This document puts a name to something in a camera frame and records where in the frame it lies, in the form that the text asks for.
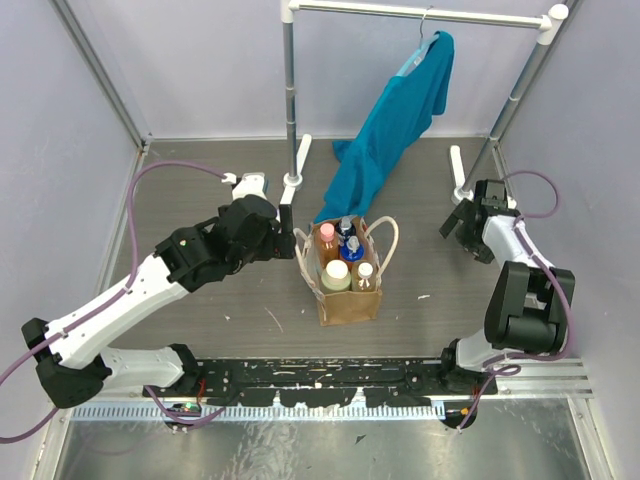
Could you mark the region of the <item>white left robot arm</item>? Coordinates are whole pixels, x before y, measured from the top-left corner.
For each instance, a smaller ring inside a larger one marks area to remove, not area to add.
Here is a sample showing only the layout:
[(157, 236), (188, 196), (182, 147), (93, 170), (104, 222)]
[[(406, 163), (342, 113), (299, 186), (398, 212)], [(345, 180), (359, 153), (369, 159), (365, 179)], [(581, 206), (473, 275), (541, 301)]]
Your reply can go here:
[(76, 407), (102, 391), (150, 386), (194, 393), (201, 368), (184, 344), (158, 350), (114, 349), (111, 342), (155, 311), (255, 261), (291, 259), (292, 208), (247, 195), (207, 221), (175, 230), (128, 276), (75, 312), (22, 327), (36, 374), (52, 403)]

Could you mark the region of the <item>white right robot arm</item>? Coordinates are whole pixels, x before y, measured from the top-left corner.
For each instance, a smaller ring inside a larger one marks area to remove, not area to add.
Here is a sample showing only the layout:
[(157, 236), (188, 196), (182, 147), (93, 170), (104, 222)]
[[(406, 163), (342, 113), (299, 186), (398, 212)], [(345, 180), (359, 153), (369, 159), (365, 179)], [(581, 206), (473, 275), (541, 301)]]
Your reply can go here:
[(462, 200), (440, 228), (483, 264), (500, 274), (482, 329), (442, 351), (438, 379), (459, 394), (505, 360), (555, 361), (570, 343), (574, 274), (555, 267), (535, 247), (525, 216), (509, 205), (505, 182), (479, 180), (471, 200)]

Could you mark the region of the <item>teal t-shirt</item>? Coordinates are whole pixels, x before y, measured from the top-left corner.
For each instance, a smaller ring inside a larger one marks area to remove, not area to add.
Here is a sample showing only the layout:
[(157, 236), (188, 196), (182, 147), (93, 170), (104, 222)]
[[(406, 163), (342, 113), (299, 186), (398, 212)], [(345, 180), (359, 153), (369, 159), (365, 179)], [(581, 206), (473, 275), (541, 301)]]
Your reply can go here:
[(418, 65), (391, 77), (356, 138), (333, 143), (340, 166), (316, 223), (366, 215), (405, 150), (445, 112), (454, 58), (453, 37), (437, 32)]

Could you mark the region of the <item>pink cap peach bottle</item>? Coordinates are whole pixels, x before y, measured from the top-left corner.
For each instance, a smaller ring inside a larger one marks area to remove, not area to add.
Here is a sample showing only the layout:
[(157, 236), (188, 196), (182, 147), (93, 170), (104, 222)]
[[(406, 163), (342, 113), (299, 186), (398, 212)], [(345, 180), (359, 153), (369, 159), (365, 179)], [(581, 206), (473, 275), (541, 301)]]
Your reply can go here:
[(339, 238), (335, 226), (332, 223), (325, 222), (320, 225), (316, 233), (315, 242), (321, 270), (323, 270), (329, 262), (339, 259)]

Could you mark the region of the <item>burlap canvas tote bag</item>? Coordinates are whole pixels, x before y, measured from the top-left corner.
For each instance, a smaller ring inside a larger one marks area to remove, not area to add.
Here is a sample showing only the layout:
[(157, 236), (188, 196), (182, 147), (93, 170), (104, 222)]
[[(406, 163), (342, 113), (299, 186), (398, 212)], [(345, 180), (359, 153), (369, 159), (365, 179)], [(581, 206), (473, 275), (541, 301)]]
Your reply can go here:
[[(393, 239), (386, 256), (380, 259), (376, 250), (373, 231), (384, 223), (388, 223), (393, 231)], [(296, 237), (294, 248), (300, 273), (307, 286), (314, 294), (318, 307), (318, 318), (322, 326), (352, 324), (374, 320), (382, 301), (382, 275), (387, 269), (399, 240), (399, 227), (391, 216), (382, 216), (371, 224), (367, 224), (363, 217), (355, 217), (356, 233), (364, 242), (364, 260), (374, 268), (373, 292), (354, 292), (351, 287), (347, 291), (325, 293), (322, 290), (321, 274), (319, 273), (318, 249), (315, 234), (320, 225), (312, 225), (309, 233), (301, 229), (293, 230)]]

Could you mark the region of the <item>metal clothes rack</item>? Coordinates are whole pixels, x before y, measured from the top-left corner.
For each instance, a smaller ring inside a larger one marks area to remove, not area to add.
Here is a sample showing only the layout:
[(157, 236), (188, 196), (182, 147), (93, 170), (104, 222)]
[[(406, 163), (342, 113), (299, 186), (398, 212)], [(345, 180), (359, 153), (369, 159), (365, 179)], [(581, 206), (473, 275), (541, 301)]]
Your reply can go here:
[(297, 11), (318, 11), (341, 14), (369, 15), (380, 17), (415, 18), (422, 22), (441, 21), (531, 29), (538, 32), (536, 44), (529, 55), (519, 77), (497, 117), (487, 139), (478, 154), (471, 171), (464, 171), (460, 147), (449, 149), (449, 163), (454, 183), (452, 202), (455, 204), (473, 198), (472, 183), (479, 169), (492, 157), (499, 141), (512, 120), (523, 95), (529, 89), (535, 75), (540, 70), (548, 52), (563, 25), (569, 19), (570, 6), (566, 3), (553, 5), (547, 13), (539, 17), (504, 15), (492, 13), (443, 10), (433, 7), (408, 7), (345, 1), (282, 1), (280, 17), (283, 28), (283, 56), (285, 75), (285, 118), (286, 141), (289, 160), (288, 172), (283, 178), (283, 203), (290, 203), (303, 184), (302, 171), (313, 137), (309, 134), (298, 136), (296, 132), (296, 87), (294, 54), (294, 13)]

